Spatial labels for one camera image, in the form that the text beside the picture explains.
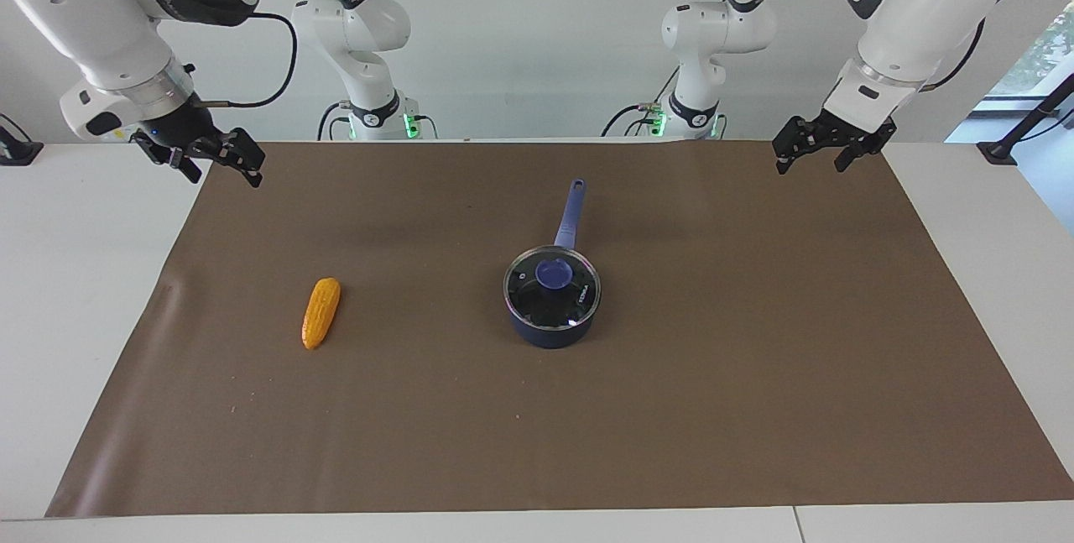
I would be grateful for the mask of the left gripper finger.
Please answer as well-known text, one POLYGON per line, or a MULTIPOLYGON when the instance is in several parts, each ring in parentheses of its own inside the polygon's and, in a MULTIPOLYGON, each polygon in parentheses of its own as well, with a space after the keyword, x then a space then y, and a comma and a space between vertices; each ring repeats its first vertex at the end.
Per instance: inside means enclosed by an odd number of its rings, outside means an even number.
POLYGON ((786 175, 799 157, 812 153, 811 130, 811 123, 801 116, 790 116, 779 130, 771 143, 779 175, 786 175))
POLYGON ((856 159, 867 155, 879 155, 886 143, 890 140, 889 134, 867 134, 860 140, 850 141, 848 145, 836 157, 833 164, 837 172, 844 172, 856 159))

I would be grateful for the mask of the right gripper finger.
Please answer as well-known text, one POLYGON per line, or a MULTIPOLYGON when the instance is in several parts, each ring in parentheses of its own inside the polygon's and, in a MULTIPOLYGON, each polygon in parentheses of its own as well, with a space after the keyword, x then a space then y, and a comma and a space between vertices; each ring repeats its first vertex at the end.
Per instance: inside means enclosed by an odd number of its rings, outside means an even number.
POLYGON ((158 145, 151 138, 132 138, 132 142, 149 157, 153 164, 166 165, 166 167, 180 172, 190 184, 198 184, 202 179, 202 170, 183 149, 166 148, 166 146, 158 145))
POLYGON ((219 164, 237 170, 250 187, 259 188, 263 180, 261 168, 265 158, 261 146, 242 128, 220 133, 218 143, 219 164))

